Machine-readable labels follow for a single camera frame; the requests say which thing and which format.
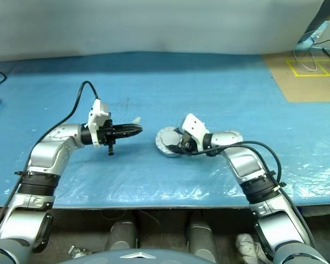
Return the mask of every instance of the circular object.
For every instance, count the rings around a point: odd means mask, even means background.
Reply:
[[[155,137],[155,144],[157,148],[168,157],[178,157],[181,154],[172,152],[166,146],[178,145],[181,141],[181,135],[174,131],[176,128],[168,126],[158,132]]]

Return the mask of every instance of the table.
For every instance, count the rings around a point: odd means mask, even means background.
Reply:
[[[234,129],[273,148],[296,204],[330,204],[330,103],[289,103],[260,56],[134,52],[6,62],[0,70],[8,72],[0,85],[0,206],[13,173],[71,110],[84,80],[109,104],[114,124],[140,117],[144,130],[118,140],[114,156],[106,147],[75,151],[56,208],[247,206],[224,158],[168,158],[156,149],[157,132],[187,113],[210,131]],[[85,90],[70,123],[86,122],[92,103]]]

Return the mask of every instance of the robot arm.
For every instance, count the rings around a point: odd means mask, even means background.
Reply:
[[[136,135],[142,127],[113,125],[105,103],[96,99],[87,124],[62,124],[47,134],[32,150],[0,225],[0,263],[26,263],[30,252],[47,245],[53,217],[54,191],[74,150],[85,145],[107,145],[113,154],[116,139]]]
[[[311,239],[292,201],[272,178],[259,153],[241,145],[236,131],[210,133],[204,123],[188,114],[180,129],[159,132],[157,146],[167,156],[175,154],[223,155],[245,194],[250,210],[257,217],[255,230],[262,248],[274,263],[327,263],[310,245]]]

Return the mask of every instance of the floor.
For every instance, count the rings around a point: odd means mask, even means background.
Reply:
[[[54,227],[48,247],[34,254],[30,264],[50,264],[69,259],[71,245],[102,251],[116,219],[134,219],[140,248],[186,251],[185,227],[190,217],[203,218],[211,226],[221,264],[240,263],[235,249],[239,233],[253,233],[254,219],[248,210],[54,210]],[[330,215],[309,217],[307,222],[320,252],[330,262]]]

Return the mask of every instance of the cardboard floor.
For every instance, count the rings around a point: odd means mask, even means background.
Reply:
[[[292,52],[264,55],[264,60],[277,85],[289,102],[330,102],[330,58],[323,52],[311,54],[296,52],[297,62]]]

